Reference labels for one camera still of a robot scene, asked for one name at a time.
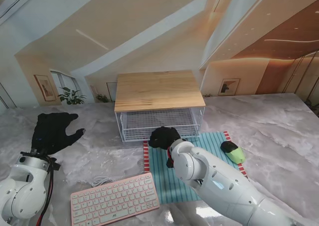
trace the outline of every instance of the framed picture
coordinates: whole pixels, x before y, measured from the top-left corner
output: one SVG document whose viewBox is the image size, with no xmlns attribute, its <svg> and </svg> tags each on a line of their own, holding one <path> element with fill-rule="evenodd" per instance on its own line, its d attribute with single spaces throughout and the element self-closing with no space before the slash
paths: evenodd
<svg viewBox="0 0 319 226">
<path fill-rule="evenodd" d="M 56 100 L 53 88 L 49 81 L 48 76 L 34 75 L 36 82 L 38 83 L 42 92 L 43 98 L 46 102 Z"/>
<path fill-rule="evenodd" d="M 239 84 L 240 78 L 223 79 L 218 92 L 219 96 L 234 96 Z"/>
</svg>

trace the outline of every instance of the metal rack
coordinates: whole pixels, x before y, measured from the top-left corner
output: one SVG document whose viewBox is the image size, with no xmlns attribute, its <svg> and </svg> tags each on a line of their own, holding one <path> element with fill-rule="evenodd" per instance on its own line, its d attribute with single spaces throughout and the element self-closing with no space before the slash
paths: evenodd
<svg viewBox="0 0 319 226">
<path fill-rule="evenodd" d="M 199 135 L 204 107 L 116 113 L 123 142 L 149 140 L 158 127 L 174 127 L 181 137 Z"/>
</svg>

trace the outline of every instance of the white cable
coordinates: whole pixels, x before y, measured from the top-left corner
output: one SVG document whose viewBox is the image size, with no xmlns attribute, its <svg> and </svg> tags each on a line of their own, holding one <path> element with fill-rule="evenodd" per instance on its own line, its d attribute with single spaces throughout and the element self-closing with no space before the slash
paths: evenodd
<svg viewBox="0 0 319 226">
<path fill-rule="evenodd" d="M 93 179 L 93 183 L 91 184 L 92 188 L 100 186 L 100 185 L 104 185 L 104 184 L 108 184 L 108 183 L 112 183 L 115 182 L 116 180 L 107 177 L 107 176 L 97 176 Z"/>
</svg>

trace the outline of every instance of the striped mat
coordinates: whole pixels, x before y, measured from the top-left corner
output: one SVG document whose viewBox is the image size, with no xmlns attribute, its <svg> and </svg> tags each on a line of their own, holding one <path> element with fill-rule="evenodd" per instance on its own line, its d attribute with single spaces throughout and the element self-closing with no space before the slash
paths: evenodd
<svg viewBox="0 0 319 226">
<path fill-rule="evenodd" d="M 220 149 L 221 143 L 231 140 L 228 132 L 202 133 L 199 137 L 192 137 L 187 140 L 240 170 L 247 177 L 242 164 L 236 165 L 233 163 Z M 144 142 L 143 146 L 144 170 L 145 173 L 152 173 L 161 204 L 200 200 L 200 197 L 190 187 L 176 177 L 174 169 L 166 167 L 167 151 L 151 148 L 147 141 Z"/>
</svg>

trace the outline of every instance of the green plant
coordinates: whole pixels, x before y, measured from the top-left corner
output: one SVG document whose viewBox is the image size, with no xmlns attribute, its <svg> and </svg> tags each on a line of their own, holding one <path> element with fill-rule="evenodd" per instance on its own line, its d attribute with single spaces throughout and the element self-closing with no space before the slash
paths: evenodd
<svg viewBox="0 0 319 226">
<path fill-rule="evenodd" d="M 58 97 L 60 97 L 61 102 L 66 100 L 66 103 L 68 105 L 76 105 L 76 104 L 83 104 L 84 101 L 82 99 L 85 99 L 85 95 L 77 95 L 77 91 L 75 90 L 70 90 L 66 87 L 61 88 L 64 91 L 64 94 L 60 94 L 58 95 Z"/>
<path fill-rule="evenodd" d="M 96 95 L 96 99 L 102 103 L 108 103 L 110 101 L 106 95 L 102 95 L 102 94 Z"/>
</svg>

